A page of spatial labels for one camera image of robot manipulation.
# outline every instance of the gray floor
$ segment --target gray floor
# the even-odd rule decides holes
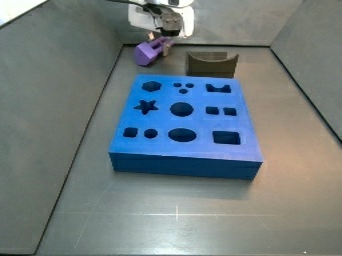
[[[341,144],[266,48],[126,47],[39,254],[342,254]],[[265,164],[252,182],[112,171],[107,148],[138,73],[184,74],[184,52],[239,53],[235,77]]]

